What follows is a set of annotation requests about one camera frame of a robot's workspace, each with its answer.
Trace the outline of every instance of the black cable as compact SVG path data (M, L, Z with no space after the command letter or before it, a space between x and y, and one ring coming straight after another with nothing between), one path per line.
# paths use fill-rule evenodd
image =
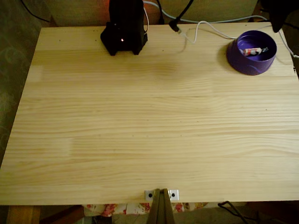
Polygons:
M260 21L257 21L257 22L270 22L270 20L260 20Z
M34 16L34 17L36 17L36 18L38 18L38 19L40 19L40 20L42 20L42 21L50 22L49 20L45 20L45 19L43 19L43 18L41 18L41 17L38 17L38 16L34 15L34 14L27 8L27 6L26 6L25 3L23 2L23 0L21 0L21 3L23 4L23 6L27 9L27 11L28 11L32 16Z
M179 28L178 28L177 24L181 20L182 16L187 12L187 10L189 9L189 7L191 6L192 3L193 3L193 0L190 0L188 5L181 12L181 14L177 18L175 18L174 20L170 21L169 26L171 27L171 29L173 31L175 31L175 32L179 31Z
M176 18L177 21L180 21L182 16L187 12L191 4L193 3L193 0L190 0L188 5L185 7L185 9L181 12L181 14Z
M267 9L263 9L263 8L260 8L260 11L264 12L264 13L269 13L269 10Z
M160 18L159 18L159 25L164 25L164 18L163 18L163 12L162 12L162 6L159 0L156 0L158 5L159 5L159 9L160 9Z
M295 26L295 25L293 25L293 24L290 24L290 23L288 23L288 22L284 22L284 25L287 25L287 26L289 26L289 27L292 27L292 28L294 28L294 29L298 29L298 30L299 30L299 27L297 27L297 26Z
M225 204L229 204L229 205L232 207L232 209L235 210L235 212L236 212L237 214L235 214L234 212L232 212L230 209L224 207ZM226 201L226 202L223 202L223 203L218 203L218 206L219 206L220 208L222 208L222 209L225 209L226 211L228 211L228 212L229 212L230 214L232 214L233 216L240 217L240 218L242 219L242 221L243 221L244 223L246 223L246 224L248 224L248 222L247 222L246 219L255 221L255 222L257 222L257 223L260 222L258 213L257 213L257 218L245 217L245 216L243 216L243 215L239 212L239 210L238 210L238 209L237 209L231 202L229 202L229 201Z

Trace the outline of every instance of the white cord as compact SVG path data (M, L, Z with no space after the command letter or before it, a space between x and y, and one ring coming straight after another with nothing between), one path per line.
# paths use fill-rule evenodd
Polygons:
M194 41L190 40L190 39L187 37L187 35L186 35L185 33L183 33L183 32L181 32L181 35L184 36L189 42L191 42L191 43L195 43L195 42L196 42L196 39L197 39L198 26L199 26L200 24L202 24L202 23L205 23L205 24L209 25L209 26L210 26L213 30L215 30L217 33L223 35L224 37L226 37L226 38L228 38L228 39L235 39L235 37L228 36L228 35L226 35L225 33L223 33L223 32L221 32L221 31L217 30L215 27L213 27L213 26L212 26L209 22L207 22L207 21L200 21L200 22L197 24L197 26L196 26L196 30L195 30Z
M159 5L157 5L156 3L154 2L151 2L151 1L143 1L145 4L149 4L149 5L153 5L153 6L156 6L157 8L159 8ZM167 14L163 9L162 9L162 13L164 15L166 15L167 17L171 18L171 19L175 19L174 16L171 16L169 14ZM207 21L193 21L193 20L185 20L185 19L181 19L181 21L184 21L184 22L191 22L191 23L197 23L197 27L196 27L196 31L195 31L195 37L194 37L194 41L190 40L187 35L185 33L183 33L182 31L180 31L180 34L182 36L184 36L189 42L191 43L195 43L196 42L196 39L197 39L197 31L198 31L198 26L201 24L201 23L205 23L205 24L208 24L213 30L215 30L216 32L218 32L219 34L225 36L226 38L228 39L235 39L234 37L230 37L226 34L224 34L223 32L217 30L216 28L214 28L210 23L224 23L224 22L234 22L234 21L240 21L240 20L245 20L245 19L249 19L249 18L261 18L263 20L267 20L265 17L261 16L261 15L251 15L251 16L246 16L246 17L242 17L242 18L239 18L239 19L233 19L233 20L222 20L222 21L214 21L214 22L207 22ZM284 43L285 47L288 49L288 51L290 52L290 54L294 57L294 58L299 58L298 55L295 55L292 50L289 48L289 46L287 45L286 41L284 40L284 38L282 37L280 31L279 31L279 35L280 35L280 38L282 40L282 42Z
M144 13L145 13L145 16L146 16L146 20L148 21L148 26L146 27L146 31L144 33L144 34L146 34L149 30L150 20L149 20L148 14L146 13L145 7L143 7L143 9L144 9Z
M159 8L159 5L157 5L156 3L154 2L151 2L151 1L143 1L145 4L149 4L149 5L152 5L152 6L156 6L157 8ZM162 9L162 13L164 15L166 15L167 17L171 18L171 19L175 19L174 16L172 15L169 15L168 13L166 13L163 9ZM222 23L222 22L234 22L234 21L239 21L239 20L245 20L245 19L249 19L249 18L261 18L263 20L267 20L265 17L261 16L261 15L251 15L251 16L246 16L246 17L243 17L243 18L239 18L239 19L233 19L233 20L223 20L223 21L215 21L215 22L210 22L210 23ZM199 21L193 21L193 20L185 20L185 19L180 19L181 21L184 21L184 22L191 22L191 23L198 23Z
M278 31L278 33L279 33L279 35L280 35L280 37L281 37L281 39L282 39L282 42L284 43L285 47L288 49L288 51L290 52L290 54L291 54L294 58L299 58L299 56L298 56L298 55L295 55L295 54L292 52L292 50L289 48L289 46L287 45L286 41L285 41L284 38L282 37L280 30Z

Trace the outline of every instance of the plastic bowl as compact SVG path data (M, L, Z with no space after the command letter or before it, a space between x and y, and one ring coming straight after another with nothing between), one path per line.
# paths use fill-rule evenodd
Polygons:
M266 48L268 51L256 56L244 56L240 50L248 48ZM277 51L275 41L266 33L250 30L232 41L227 49L229 64L237 71L246 75L259 75L272 65Z

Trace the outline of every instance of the candy wrapper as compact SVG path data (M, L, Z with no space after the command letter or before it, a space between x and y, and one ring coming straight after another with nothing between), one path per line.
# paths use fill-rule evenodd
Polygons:
M240 49L240 52L244 55L244 56L254 56L254 55L259 55L263 52L267 52L269 49L268 48L247 48L247 49Z

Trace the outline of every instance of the floral fabric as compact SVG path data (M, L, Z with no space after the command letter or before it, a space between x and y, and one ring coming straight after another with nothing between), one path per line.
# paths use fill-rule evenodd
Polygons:
M171 203L174 213L192 211L203 208L207 203ZM84 204L85 216L105 216L113 214L135 214L143 215L150 212L150 203L129 203L129 204Z

